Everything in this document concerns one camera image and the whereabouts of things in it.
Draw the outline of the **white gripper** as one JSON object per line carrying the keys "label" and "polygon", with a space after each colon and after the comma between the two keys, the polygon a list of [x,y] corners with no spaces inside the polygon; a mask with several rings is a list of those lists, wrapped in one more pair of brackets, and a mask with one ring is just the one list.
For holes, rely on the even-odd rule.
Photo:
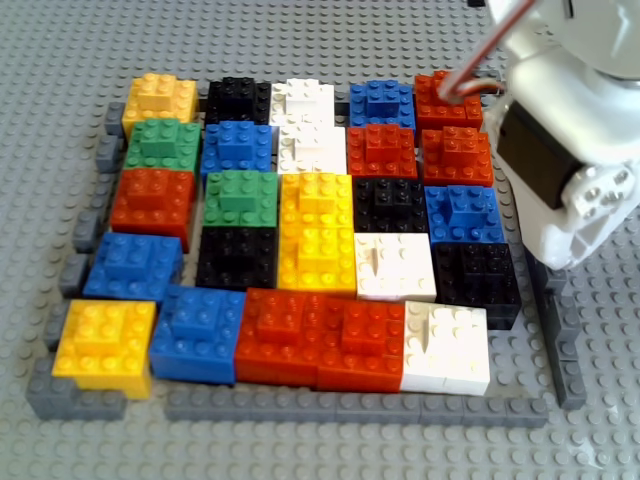
{"label": "white gripper", "polygon": [[589,257],[639,203],[639,91],[561,48],[517,63],[496,152],[522,190],[522,240],[554,269]]}

